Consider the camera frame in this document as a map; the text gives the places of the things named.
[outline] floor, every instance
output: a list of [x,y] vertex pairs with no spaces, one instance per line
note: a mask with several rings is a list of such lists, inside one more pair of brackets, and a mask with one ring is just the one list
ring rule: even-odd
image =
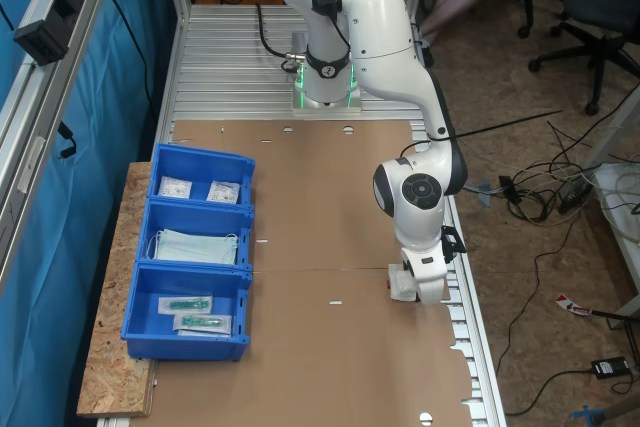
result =
[[[631,75],[607,64],[601,113],[589,118],[583,113],[592,88],[592,71],[586,68],[586,60],[556,61],[543,65],[537,74],[530,73],[529,59],[577,45],[568,35],[558,39],[548,33],[559,22],[559,2],[534,0],[534,4],[535,26],[528,39],[521,40],[516,35],[516,29],[524,22],[520,2],[482,0],[442,32],[433,46],[434,71],[458,132],[562,109],[561,114],[549,120],[567,134],[577,136],[615,108],[636,85],[637,80]],[[640,49],[634,47],[627,50],[640,59]],[[593,142],[603,131],[596,129],[589,140]],[[640,150],[637,139],[640,126],[616,153],[635,154]],[[536,160],[548,161],[560,152],[546,119],[473,136],[465,139],[465,144],[462,149],[470,183],[478,185],[488,180],[493,187],[497,186],[498,175],[513,175],[519,170],[508,166],[524,168]],[[480,157],[470,148],[505,165]],[[579,162],[586,150],[573,149],[571,160]],[[552,179],[532,180],[530,187],[549,180]],[[592,360],[607,357],[624,355],[630,359],[623,332],[610,331],[602,319],[574,316],[554,302],[563,293],[579,305],[615,311],[635,294],[597,202],[587,203],[571,218],[555,213],[547,223],[565,222],[550,227],[515,219],[502,199],[492,198],[487,208],[476,195],[463,192],[456,203],[496,364],[507,346],[509,323],[534,291],[534,257],[557,250],[571,221],[578,217],[562,251],[540,259],[540,289],[513,327],[511,350],[498,376],[505,411],[526,408],[544,381],[556,372],[587,369]],[[534,409],[527,415],[508,418],[508,425],[585,425],[584,421],[570,420],[569,413],[584,404],[602,408],[620,401],[623,397],[609,390],[613,383],[586,375],[558,378]],[[639,389],[635,386],[632,392]],[[607,425],[640,425],[640,411]]]

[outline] sterile packaging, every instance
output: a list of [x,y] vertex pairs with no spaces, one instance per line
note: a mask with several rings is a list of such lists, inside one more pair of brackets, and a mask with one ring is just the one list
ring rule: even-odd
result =
[[211,182],[207,200],[211,202],[224,202],[225,204],[235,204],[238,202],[240,184],[229,182]]
[[208,237],[187,235],[165,229],[159,231],[149,241],[147,246],[148,258],[151,242],[154,239],[156,240],[154,259],[223,265],[232,265],[236,261],[238,237],[235,234],[230,234],[226,237]]
[[198,332],[197,330],[182,330],[182,329],[178,331],[178,335],[181,337],[185,335],[190,335],[192,337],[222,337],[227,339],[231,337],[230,334],[215,334],[213,332]]
[[210,314],[213,297],[160,297],[158,313],[174,314]]
[[178,197],[188,199],[191,195],[191,182],[162,176],[158,195],[162,197]]
[[198,330],[216,334],[231,334],[230,315],[177,314],[173,330]]

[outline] wooden board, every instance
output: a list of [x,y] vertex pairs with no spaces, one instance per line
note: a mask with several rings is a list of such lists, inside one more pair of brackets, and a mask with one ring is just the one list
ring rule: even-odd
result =
[[81,416],[129,417],[151,411],[157,362],[132,359],[120,339],[150,173],[149,163],[129,167],[78,400]]

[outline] small package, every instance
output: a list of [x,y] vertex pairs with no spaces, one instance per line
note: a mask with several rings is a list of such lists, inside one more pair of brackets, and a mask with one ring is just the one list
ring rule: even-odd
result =
[[214,334],[231,335],[230,315],[177,314],[173,330],[198,330]]
[[213,297],[160,297],[158,313],[174,314],[210,314]]
[[228,339],[230,334],[214,334],[213,332],[198,332],[197,330],[182,330],[178,331],[179,336],[190,335],[191,337],[222,337]]
[[160,188],[158,195],[162,197],[178,197],[180,199],[188,199],[191,195],[191,182],[188,180],[172,179],[171,177],[162,176],[160,179]]
[[224,202],[225,204],[235,204],[238,202],[240,184],[229,182],[211,182],[207,200],[210,202]]

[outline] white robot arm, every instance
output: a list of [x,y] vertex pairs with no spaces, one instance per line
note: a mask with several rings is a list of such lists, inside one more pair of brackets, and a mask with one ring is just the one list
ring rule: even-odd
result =
[[[449,139],[455,133],[437,80],[416,58],[405,1],[285,2],[308,24],[302,65],[308,97],[330,106],[348,95],[353,64],[367,92],[420,108],[432,140],[429,148],[381,164],[374,174],[374,193],[382,210],[394,218],[402,259],[421,302],[439,302],[452,250],[464,249],[455,229],[443,227],[444,196],[460,191],[467,170],[456,140]],[[455,235],[457,242],[448,235]]]

